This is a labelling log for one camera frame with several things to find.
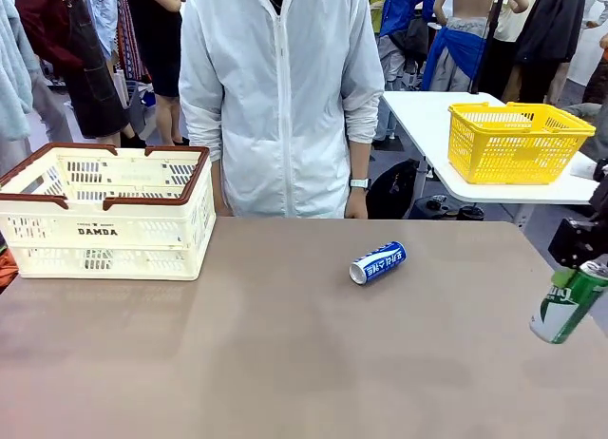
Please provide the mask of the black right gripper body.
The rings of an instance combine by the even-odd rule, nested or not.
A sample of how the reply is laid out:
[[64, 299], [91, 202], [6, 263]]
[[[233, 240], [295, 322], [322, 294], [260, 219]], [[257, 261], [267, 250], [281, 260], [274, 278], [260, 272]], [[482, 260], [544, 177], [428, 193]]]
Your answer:
[[548, 252], [562, 267], [579, 268], [607, 254], [607, 221], [563, 219]]

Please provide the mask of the person's left hand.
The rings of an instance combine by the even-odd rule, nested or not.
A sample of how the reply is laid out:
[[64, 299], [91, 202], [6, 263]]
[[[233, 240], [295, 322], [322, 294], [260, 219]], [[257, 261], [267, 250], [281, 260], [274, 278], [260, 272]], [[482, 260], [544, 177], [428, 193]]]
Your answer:
[[365, 189], [358, 187], [351, 189], [345, 208], [346, 219], [366, 220], [368, 218], [366, 197]]

